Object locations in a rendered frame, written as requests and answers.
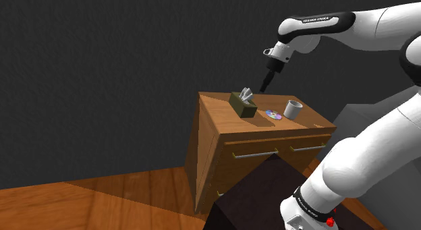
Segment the white cup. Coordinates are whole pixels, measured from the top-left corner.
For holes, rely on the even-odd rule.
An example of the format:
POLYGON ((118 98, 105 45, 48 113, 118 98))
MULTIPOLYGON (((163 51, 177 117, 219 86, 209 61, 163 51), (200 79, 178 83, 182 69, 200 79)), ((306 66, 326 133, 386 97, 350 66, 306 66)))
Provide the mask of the white cup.
POLYGON ((294 120, 298 116, 302 108, 303 108, 303 105, 299 103, 298 101, 288 100, 283 114, 286 118, 294 120))

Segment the wooden chest of drawers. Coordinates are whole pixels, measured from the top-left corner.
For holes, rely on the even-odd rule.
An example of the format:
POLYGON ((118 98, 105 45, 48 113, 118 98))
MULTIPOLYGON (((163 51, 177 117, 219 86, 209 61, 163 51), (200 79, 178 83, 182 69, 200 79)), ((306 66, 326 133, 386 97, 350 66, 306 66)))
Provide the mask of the wooden chest of drawers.
POLYGON ((304 105, 290 120, 272 119, 266 111, 284 112, 294 96, 257 94, 257 110, 241 118, 229 93, 199 92, 185 161, 193 211, 206 214, 213 202, 272 154, 302 172, 325 147, 336 126, 304 105))

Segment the olive tissue box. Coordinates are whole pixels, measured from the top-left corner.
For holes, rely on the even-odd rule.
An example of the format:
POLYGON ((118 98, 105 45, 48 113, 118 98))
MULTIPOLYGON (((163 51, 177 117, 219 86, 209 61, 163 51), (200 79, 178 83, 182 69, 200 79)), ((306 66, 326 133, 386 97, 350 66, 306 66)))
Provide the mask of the olive tissue box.
POLYGON ((232 92, 229 104, 240 118, 253 118, 257 106, 253 102, 254 95, 250 88, 244 88, 241 92, 232 92))

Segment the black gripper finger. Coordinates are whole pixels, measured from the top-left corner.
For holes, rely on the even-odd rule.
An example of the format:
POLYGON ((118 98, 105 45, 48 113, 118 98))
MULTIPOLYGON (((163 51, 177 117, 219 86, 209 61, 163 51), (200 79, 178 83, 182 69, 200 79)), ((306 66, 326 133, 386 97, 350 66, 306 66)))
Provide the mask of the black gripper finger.
POLYGON ((275 76, 275 72, 269 70, 268 74, 263 80, 262 86, 260 87, 259 93, 265 93, 268 85, 272 82, 273 78, 275 76))

